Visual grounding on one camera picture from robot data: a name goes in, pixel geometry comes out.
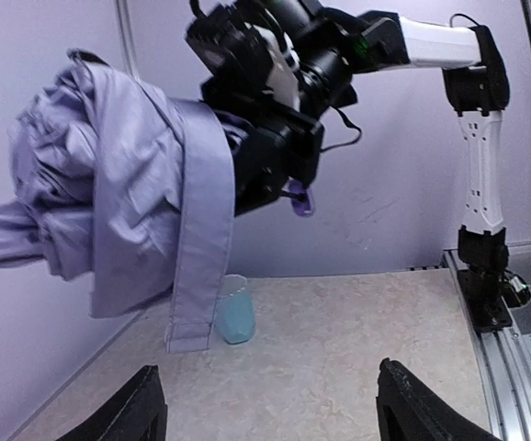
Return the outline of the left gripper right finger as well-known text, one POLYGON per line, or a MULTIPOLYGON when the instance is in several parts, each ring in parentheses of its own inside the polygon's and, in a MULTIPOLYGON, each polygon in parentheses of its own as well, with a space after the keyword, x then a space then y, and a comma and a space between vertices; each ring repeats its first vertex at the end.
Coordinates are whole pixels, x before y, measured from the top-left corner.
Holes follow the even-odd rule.
POLYGON ((381 441, 496 438, 457 413, 397 360, 385 358, 379 365, 376 404, 381 441))

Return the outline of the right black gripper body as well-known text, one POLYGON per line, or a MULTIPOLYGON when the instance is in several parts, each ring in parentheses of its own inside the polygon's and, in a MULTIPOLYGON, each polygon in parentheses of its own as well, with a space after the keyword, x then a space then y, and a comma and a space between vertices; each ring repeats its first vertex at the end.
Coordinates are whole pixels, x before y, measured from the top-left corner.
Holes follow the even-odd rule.
POLYGON ((239 118, 245 132, 232 149, 235 214, 277 201, 290 180, 309 187, 317 175, 324 128, 321 122, 277 103, 270 94, 234 91, 212 78, 201 86, 205 104, 239 118))

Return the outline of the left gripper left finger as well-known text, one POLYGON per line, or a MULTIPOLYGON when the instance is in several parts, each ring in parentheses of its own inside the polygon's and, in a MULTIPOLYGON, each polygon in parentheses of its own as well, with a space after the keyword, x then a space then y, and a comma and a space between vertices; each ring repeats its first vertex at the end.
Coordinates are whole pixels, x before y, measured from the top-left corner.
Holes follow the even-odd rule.
POLYGON ((139 369, 90 417, 65 434, 67 441, 156 440, 166 437, 168 406, 159 367, 139 369))

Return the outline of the lilac folding umbrella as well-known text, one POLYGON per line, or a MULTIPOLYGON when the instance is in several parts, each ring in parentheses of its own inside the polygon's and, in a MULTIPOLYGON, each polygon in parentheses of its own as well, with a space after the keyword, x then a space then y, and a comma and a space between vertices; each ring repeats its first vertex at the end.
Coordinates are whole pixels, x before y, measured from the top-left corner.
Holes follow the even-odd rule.
POLYGON ((167 351, 206 350, 237 216, 240 119, 168 98, 94 53, 69 57, 10 131, 0 268, 92 273, 95 318, 168 300, 167 351))

